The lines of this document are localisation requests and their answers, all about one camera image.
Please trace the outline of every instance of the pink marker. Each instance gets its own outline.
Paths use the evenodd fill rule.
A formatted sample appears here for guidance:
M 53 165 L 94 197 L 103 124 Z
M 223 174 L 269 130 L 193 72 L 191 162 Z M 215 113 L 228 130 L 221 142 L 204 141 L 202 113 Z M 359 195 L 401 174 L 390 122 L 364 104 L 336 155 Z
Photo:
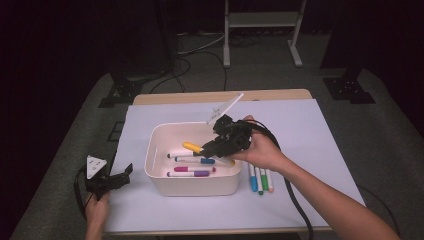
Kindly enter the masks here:
M 215 167 L 174 167 L 176 172 L 195 172 L 195 171 L 208 171 L 216 172 Z

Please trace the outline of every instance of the white tabletop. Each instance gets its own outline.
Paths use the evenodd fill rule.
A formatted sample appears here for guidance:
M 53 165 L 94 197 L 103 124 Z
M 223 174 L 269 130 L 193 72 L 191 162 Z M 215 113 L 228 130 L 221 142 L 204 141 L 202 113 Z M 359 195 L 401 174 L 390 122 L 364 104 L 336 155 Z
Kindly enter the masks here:
M 175 234 L 190 232 L 272 232 L 306 228 L 283 177 L 272 173 L 275 191 L 263 196 L 250 189 L 247 164 L 237 191 L 229 196 L 165 197 L 144 171 L 150 135 L 159 124 L 206 121 L 221 103 L 130 106 L 111 174 L 133 163 L 131 183 L 112 191 L 105 232 L 112 234 Z M 253 115 L 277 137 L 282 151 L 307 171 L 364 204 L 317 102 L 269 100 L 238 102 L 227 113 L 233 120 Z M 328 224 L 297 192 L 314 228 Z

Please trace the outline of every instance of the person's right hand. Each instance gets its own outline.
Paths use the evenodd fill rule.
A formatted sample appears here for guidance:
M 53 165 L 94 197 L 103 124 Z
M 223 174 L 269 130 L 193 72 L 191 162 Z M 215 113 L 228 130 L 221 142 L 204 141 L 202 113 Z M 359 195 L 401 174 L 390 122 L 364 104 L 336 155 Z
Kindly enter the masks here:
M 252 116 L 246 116 L 245 121 L 254 120 Z M 259 131 L 253 130 L 251 144 L 247 150 L 231 155 L 237 160 L 244 160 L 256 167 L 277 171 L 280 161 L 287 160 L 287 157 L 275 146 L 267 136 Z

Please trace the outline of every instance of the white shelf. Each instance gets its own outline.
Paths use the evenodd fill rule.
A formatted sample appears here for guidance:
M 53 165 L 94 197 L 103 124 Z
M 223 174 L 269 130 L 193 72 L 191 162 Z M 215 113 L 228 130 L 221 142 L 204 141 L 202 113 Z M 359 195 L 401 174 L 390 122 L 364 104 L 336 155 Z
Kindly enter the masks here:
M 229 27 L 294 27 L 298 12 L 230 13 Z

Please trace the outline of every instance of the wooden table edge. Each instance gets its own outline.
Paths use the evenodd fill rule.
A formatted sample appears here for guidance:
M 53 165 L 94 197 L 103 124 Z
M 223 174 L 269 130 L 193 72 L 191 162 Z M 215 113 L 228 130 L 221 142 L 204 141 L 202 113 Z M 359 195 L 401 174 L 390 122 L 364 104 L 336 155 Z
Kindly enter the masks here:
M 242 99 L 240 99 L 240 101 L 312 99 L 311 93 L 306 89 L 275 89 L 226 92 L 140 94 L 134 98 L 133 105 L 225 102 L 236 96 L 239 92 L 244 93 L 244 96 Z
M 307 232 L 308 228 L 252 228 L 252 229 L 214 229 L 214 230 L 182 230 L 182 231 L 134 231 L 134 232 L 105 232 L 104 235 L 113 236 L 171 236 L 171 235 L 231 235 L 231 234 L 266 234 L 266 233 L 293 233 Z M 333 231 L 331 227 L 314 227 L 314 231 Z

